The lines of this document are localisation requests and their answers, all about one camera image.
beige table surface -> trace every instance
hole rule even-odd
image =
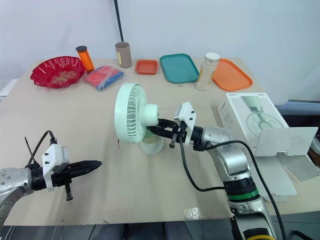
[[[242,92],[263,92],[257,80],[240,58],[231,60],[247,73],[253,85]],[[202,58],[194,59],[199,68]],[[58,143],[68,147],[71,162],[99,160],[102,166],[90,174],[74,178],[73,200],[66,202],[65,188],[54,192],[41,190],[23,197],[13,207],[6,225],[85,225],[104,223],[159,222],[189,219],[191,210],[202,219],[224,219],[231,216],[223,190],[198,192],[183,169],[180,148],[169,148],[149,156],[139,144],[121,143],[118,148],[114,128],[114,104],[117,92],[125,82],[139,83],[150,103],[159,105],[159,117],[173,119],[176,107],[191,102],[197,113],[196,125],[219,126],[216,108],[225,92],[215,84],[208,91],[194,83],[172,84],[162,70],[153,76],[138,75],[132,67],[123,69],[125,77],[102,92],[80,82],[64,89],[48,89],[33,84],[30,75],[35,63],[1,103],[0,168],[24,167],[29,152],[24,136],[34,148],[48,129]],[[115,59],[97,59],[96,67],[118,67]],[[38,162],[49,146],[39,148]],[[210,156],[185,149],[187,163],[196,183],[202,187],[222,186]],[[320,178],[292,181],[298,191],[291,202],[278,203],[282,214],[320,210]],[[271,214],[272,206],[267,203]]]

plastic bag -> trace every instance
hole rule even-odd
[[[93,85],[98,91],[105,89],[124,75],[112,66],[101,66],[90,72],[84,79]]]

small orange tray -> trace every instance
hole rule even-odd
[[[135,72],[137,74],[155,75],[158,71],[157,60],[140,59],[136,61]]]
[[[222,90],[233,92],[249,88],[252,80],[239,67],[227,59],[220,59],[212,81]]]

fan image on box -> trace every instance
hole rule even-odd
[[[119,89],[114,108],[114,125],[120,142],[140,143],[146,154],[157,154],[164,139],[147,129],[158,124],[158,106],[148,104],[139,84],[125,83]]]
[[[257,96],[242,96],[241,98],[249,108],[250,112],[252,112],[246,118],[246,125],[250,132],[257,138],[260,137],[262,129],[284,127],[276,118],[264,113],[264,109]]]

fan box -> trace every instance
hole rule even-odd
[[[275,201],[289,201],[288,196],[297,194],[284,167],[299,181],[319,175],[307,155],[318,128],[289,127],[266,93],[226,93],[218,114],[234,139],[249,145]],[[269,201],[247,149],[241,148],[260,195]]]

